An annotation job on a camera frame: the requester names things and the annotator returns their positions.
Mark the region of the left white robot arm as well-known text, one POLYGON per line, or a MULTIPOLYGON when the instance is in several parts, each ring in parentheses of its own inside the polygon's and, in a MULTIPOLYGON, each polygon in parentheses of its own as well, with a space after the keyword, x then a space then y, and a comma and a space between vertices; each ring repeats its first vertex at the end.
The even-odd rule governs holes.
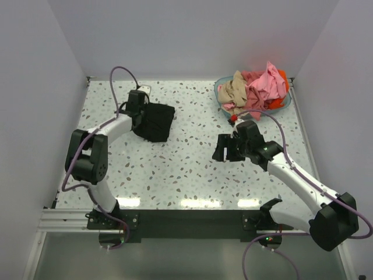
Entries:
POLYGON ((150 92, 150 86, 131 90, 113 118, 89 130, 76 129, 71 135, 61 190, 86 188, 96 209, 102 212, 100 222, 108 229, 116 228, 121 221, 121 215, 115 211, 118 202, 106 180, 108 148, 119 137, 141 125, 150 92))

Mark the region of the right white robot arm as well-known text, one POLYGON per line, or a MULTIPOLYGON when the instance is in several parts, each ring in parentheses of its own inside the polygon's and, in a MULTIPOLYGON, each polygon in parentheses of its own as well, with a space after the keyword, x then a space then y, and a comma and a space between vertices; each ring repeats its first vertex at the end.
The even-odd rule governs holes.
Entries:
POLYGON ((212 155, 217 162, 249 159, 291 189, 308 207, 308 214, 296 214, 289 207, 265 207, 261 225, 273 229, 278 224, 292 226, 311 235, 325 251, 334 250, 359 229, 357 205, 349 193, 339 194, 302 169, 275 141, 265 141, 257 124, 243 121, 230 134, 220 134, 212 155))

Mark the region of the black t-shirt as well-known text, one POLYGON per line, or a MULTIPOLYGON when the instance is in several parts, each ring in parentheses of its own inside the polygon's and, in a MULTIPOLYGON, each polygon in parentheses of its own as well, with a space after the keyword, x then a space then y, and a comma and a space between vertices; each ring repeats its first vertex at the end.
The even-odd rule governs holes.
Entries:
POLYGON ((170 135, 175 108, 166 104, 149 103, 140 125, 133 132, 153 143, 166 142, 170 135))

